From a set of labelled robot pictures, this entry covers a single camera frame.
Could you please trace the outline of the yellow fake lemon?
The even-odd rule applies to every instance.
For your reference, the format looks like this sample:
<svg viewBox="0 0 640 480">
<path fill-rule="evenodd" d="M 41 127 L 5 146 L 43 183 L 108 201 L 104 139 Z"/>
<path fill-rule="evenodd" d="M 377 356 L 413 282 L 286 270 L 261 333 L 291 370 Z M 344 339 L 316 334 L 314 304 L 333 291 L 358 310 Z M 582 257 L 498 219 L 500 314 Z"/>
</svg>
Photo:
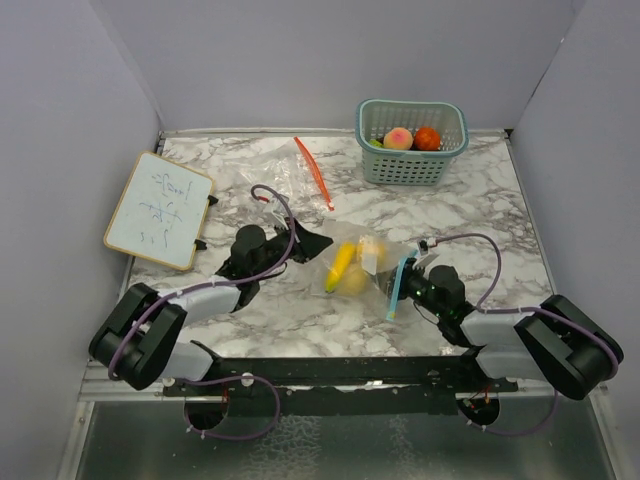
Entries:
<svg viewBox="0 0 640 480">
<path fill-rule="evenodd" d="M 361 265 L 375 262 L 381 266 L 386 259 L 386 246 L 378 237 L 363 235 L 356 246 L 356 260 Z"/>
</svg>

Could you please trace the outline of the orange fake pumpkin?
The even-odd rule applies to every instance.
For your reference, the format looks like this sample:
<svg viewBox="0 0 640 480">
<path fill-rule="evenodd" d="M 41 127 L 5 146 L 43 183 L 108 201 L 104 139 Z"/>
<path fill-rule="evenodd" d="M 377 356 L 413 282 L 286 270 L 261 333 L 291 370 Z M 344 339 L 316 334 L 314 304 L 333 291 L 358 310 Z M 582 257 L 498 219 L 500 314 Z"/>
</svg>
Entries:
<svg viewBox="0 0 640 480">
<path fill-rule="evenodd" d="M 421 127 L 414 135 L 413 148 L 419 151 L 438 151 L 441 145 L 441 137 L 432 127 Z"/>
</svg>

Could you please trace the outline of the pale yellow fake fruit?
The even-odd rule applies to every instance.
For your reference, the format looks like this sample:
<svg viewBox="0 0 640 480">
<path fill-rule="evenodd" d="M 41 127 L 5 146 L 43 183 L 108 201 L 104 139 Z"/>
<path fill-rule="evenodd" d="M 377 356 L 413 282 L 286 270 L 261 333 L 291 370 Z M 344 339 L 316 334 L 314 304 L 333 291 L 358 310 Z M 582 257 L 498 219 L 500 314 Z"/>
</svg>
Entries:
<svg viewBox="0 0 640 480">
<path fill-rule="evenodd" d="M 359 264 L 351 264 L 339 281 L 335 293 L 341 296 L 358 296 L 370 286 L 367 272 Z"/>
</svg>

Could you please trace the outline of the clear bag red zipper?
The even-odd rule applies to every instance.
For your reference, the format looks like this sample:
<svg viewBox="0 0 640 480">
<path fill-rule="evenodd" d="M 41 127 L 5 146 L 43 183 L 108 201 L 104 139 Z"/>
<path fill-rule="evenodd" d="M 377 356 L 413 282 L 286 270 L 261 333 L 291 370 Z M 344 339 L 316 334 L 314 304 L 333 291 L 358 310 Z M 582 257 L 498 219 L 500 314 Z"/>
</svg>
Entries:
<svg viewBox="0 0 640 480">
<path fill-rule="evenodd" d="M 335 210 L 320 169 L 299 137 L 264 153 L 228 161 L 234 184 L 265 184 L 288 199 L 298 214 Z"/>
</svg>

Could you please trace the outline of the orange fake peach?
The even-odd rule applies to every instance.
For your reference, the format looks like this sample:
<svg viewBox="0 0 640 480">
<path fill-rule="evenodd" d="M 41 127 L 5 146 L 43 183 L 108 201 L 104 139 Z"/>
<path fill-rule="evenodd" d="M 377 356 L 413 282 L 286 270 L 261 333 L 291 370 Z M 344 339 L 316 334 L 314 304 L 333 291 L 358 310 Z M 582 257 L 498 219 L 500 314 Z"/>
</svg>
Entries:
<svg viewBox="0 0 640 480">
<path fill-rule="evenodd" d="M 408 129 L 395 127 L 384 136 L 382 144 L 385 149 L 410 150 L 413 141 L 413 135 Z"/>
</svg>

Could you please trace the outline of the clear bag blue zipper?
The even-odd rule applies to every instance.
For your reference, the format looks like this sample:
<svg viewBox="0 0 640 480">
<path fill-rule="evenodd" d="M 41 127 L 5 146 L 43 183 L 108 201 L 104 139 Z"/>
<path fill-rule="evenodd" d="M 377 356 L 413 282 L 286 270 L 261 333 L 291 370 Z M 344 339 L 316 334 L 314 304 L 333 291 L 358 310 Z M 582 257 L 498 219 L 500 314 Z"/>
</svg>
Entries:
<svg viewBox="0 0 640 480">
<path fill-rule="evenodd" d="M 310 293 L 324 299 L 358 302 L 366 306 L 375 317 L 389 322 L 395 321 L 399 303 L 399 294 L 395 291 L 395 285 L 393 296 L 388 300 L 378 289 L 374 278 L 378 272 L 391 269 L 396 269 L 397 271 L 401 264 L 408 264 L 409 260 L 416 256 L 417 250 L 408 245 L 391 241 L 368 227 L 346 221 L 326 220 L 322 224 L 322 233 L 332 238 L 333 244 L 312 261 L 313 273 L 311 275 Z M 336 294 L 335 290 L 332 293 L 327 293 L 325 291 L 326 276 L 339 246 L 345 242 L 352 242 L 357 246 L 360 237 L 363 235 L 375 236 L 384 242 L 386 246 L 385 262 L 381 266 L 377 266 L 375 262 L 367 262 L 361 265 L 356 260 L 355 252 L 351 264 L 359 264 L 367 272 L 371 281 L 368 289 L 358 296 L 341 296 Z"/>
</svg>

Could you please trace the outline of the yellow fake banana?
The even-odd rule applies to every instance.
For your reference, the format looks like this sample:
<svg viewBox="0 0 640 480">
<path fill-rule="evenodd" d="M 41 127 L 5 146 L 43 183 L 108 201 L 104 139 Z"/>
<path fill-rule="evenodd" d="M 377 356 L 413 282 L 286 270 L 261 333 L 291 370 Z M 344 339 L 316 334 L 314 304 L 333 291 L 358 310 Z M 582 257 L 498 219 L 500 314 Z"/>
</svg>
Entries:
<svg viewBox="0 0 640 480">
<path fill-rule="evenodd" d="M 328 270 L 325 280 L 325 291 L 332 293 L 340 283 L 356 252 L 356 245 L 352 242 L 341 244 Z"/>
</svg>

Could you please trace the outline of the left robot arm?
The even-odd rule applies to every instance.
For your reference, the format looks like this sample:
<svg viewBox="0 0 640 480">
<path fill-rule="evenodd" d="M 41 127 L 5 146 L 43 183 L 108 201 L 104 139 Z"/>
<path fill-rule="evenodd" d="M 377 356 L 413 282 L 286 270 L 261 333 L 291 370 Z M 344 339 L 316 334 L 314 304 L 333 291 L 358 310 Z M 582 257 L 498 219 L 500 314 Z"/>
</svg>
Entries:
<svg viewBox="0 0 640 480">
<path fill-rule="evenodd" d="M 140 391 L 163 378 L 181 378 L 206 395 L 220 385 L 216 355 L 195 343 L 180 343 L 181 330 L 217 314 L 246 307 L 260 282 L 291 260 L 304 264 L 333 244 L 294 221 L 269 239 L 257 225 L 238 230 L 230 256 L 207 282 L 157 291 L 137 283 L 124 293 L 92 338 L 88 352 L 111 379 Z"/>
</svg>

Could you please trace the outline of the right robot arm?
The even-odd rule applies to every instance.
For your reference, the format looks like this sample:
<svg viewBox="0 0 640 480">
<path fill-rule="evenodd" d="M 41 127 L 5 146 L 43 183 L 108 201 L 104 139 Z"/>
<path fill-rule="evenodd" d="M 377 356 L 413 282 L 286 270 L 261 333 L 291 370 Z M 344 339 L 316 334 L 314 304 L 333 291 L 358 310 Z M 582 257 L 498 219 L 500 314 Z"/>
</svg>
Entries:
<svg viewBox="0 0 640 480">
<path fill-rule="evenodd" d="M 413 301 L 435 317 L 450 344 L 474 352 L 459 367 L 461 383 L 472 391 L 494 379 L 528 379 L 582 400 L 614 377 L 624 359 L 620 345 L 562 295 L 534 307 L 482 311 L 467 300 L 454 267 L 426 271 L 414 259 L 376 274 L 375 280 L 391 308 Z"/>
</svg>

